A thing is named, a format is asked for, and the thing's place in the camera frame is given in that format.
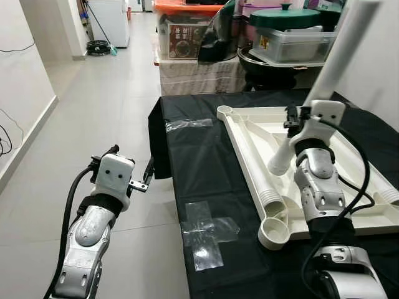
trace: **orange lid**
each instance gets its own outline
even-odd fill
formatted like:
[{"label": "orange lid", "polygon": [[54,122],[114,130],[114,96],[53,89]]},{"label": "orange lid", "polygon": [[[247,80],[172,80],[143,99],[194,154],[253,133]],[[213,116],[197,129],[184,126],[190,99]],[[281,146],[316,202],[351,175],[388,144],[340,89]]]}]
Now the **orange lid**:
[{"label": "orange lid", "polygon": [[185,5],[183,0],[155,0],[155,9],[160,11],[184,12],[214,12],[215,14],[223,5]]}]

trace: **white wall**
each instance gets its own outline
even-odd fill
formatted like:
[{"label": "white wall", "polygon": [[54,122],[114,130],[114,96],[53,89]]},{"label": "white wall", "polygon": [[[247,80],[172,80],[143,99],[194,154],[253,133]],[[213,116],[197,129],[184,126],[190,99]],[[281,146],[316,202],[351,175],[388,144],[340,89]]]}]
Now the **white wall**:
[{"label": "white wall", "polygon": [[399,1],[382,2],[337,91],[399,131]]},{"label": "white wall", "polygon": [[29,28],[44,62],[72,60],[57,2],[20,0]]},{"label": "white wall", "polygon": [[[30,45],[32,35],[19,1],[0,2],[7,2],[0,9],[0,49],[20,49]],[[0,108],[20,124],[26,136],[54,97],[35,45],[22,52],[0,52]],[[0,124],[9,132],[13,144],[19,146],[21,133],[2,112]],[[4,133],[0,133],[0,137],[6,139]],[[0,157],[0,173],[12,159],[12,154]]]},{"label": "white wall", "polygon": [[86,43],[89,41],[86,31],[80,21],[76,0],[57,0],[62,22],[67,33],[72,56],[83,56],[86,53]]}]

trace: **white pole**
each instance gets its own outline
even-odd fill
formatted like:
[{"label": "white pole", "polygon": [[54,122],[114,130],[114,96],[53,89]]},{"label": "white pole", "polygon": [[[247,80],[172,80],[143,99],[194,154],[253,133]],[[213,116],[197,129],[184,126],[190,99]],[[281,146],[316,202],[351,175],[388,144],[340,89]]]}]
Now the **white pole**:
[{"label": "white pole", "polygon": [[342,74],[351,61],[357,47],[371,23],[380,0],[353,0],[345,13],[339,32],[324,67],[309,94],[304,106],[312,100],[330,100]]}]

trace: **baseboard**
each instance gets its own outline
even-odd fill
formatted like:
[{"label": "baseboard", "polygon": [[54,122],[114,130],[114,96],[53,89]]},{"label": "baseboard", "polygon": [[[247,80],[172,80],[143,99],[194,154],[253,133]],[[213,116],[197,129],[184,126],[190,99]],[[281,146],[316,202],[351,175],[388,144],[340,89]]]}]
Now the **baseboard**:
[{"label": "baseboard", "polygon": [[83,55],[72,56],[72,60],[86,60],[87,51]]},{"label": "baseboard", "polygon": [[58,101],[58,97],[54,95],[51,102],[47,105],[46,109],[44,109],[44,111],[34,123],[32,129],[26,135],[21,147],[12,152],[11,159],[7,162],[4,169],[0,172],[0,193],[2,193],[2,191],[6,187],[8,181],[11,179],[12,174],[15,172],[15,169],[17,169],[19,163],[22,161],[32,142],[35,140],[37,134],[39,134],[41,128],[50,117],[55,106],[57,106]]}]

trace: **black tablecloth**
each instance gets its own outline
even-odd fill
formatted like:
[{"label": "black tablecloth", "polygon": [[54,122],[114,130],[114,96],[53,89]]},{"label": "black tablecloth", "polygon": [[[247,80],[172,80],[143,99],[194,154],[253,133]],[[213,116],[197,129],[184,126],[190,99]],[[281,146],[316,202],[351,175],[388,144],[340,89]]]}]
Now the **black tablecloth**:
[{"label": "black tablecloth", "polygon": [[[308,90],[265,91],[219,95],[161,97],[148,117],[155,177],[173,176],[179,220],[186,221],[185,204],[207,201],[212,217],[231,217],[240,227],[234,242],[220,243],[223,267],[196,272],[190,247],[184,248],[192,299],[310,298],[300,279],[300,267],[311,246],[308,240],[289,241],[282,250],[265,249],[257,240],[259,216],[241,172],[224,123],[216,117],[220,105],[231,107],[301,105]],[[399,134],[375,115],[347,104],[341,125],[363,146],[368,158],[399,187]],[[212,126],[184,127],[165,133],[165,122],[212,119]],[[398,234],[360,238],[370,259],[385,275],[398,281]],[[399,291],[382,275],[389,298]]]}]

